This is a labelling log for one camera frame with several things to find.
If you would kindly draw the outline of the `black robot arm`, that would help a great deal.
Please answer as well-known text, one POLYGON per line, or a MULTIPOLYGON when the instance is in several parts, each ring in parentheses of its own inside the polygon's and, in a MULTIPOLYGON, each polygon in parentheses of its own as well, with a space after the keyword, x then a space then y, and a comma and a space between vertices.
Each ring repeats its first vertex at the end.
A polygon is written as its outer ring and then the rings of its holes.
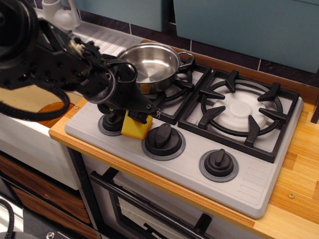
POLYGON ((63 106, 34 113, 1 103, 2 114, 27 121, 64 115, 70 105, 67 92, 78 92, 102 111, 128 110, 145 123, 157 115, 156 105, 136 85, 137 69, 125 60, 102 54, 94 42, 71 38, 43 18, 25 0, 0 3, 0 86, 7 90, 36 85, 57 96, 63 106))

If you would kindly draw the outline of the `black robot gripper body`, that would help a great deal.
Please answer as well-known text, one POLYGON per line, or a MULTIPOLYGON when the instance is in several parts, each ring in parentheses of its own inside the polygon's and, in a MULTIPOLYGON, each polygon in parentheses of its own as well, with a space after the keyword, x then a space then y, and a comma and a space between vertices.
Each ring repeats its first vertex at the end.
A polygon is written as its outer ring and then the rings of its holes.
POLYGON ((156 105, 137 87, 138 71, 132 63, 107 54, 102 54, 97 62, 101 65, 93 62, 75 91, 91 103, 105 104, 114 110, 156 114, 156 105))

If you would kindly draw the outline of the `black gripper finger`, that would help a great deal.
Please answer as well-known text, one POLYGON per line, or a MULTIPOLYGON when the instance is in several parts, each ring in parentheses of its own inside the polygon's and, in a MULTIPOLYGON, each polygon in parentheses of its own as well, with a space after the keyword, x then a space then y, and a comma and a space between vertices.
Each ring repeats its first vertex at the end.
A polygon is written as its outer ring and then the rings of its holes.
POLYGON ((97 104, 98 110, 103 113, 108 122, 122 122, 124 120, 124 110, 117 110, 106 104, 97 104))
POLYGON ((133 120, 135 120, 139 123, 142 123, 142 124, 147 123, 148 116, 149 115, 147 113, 143 113, 143 112, 137 112, 137 111, 129 111, 128 112, 128 117, 130 117, 133 120))

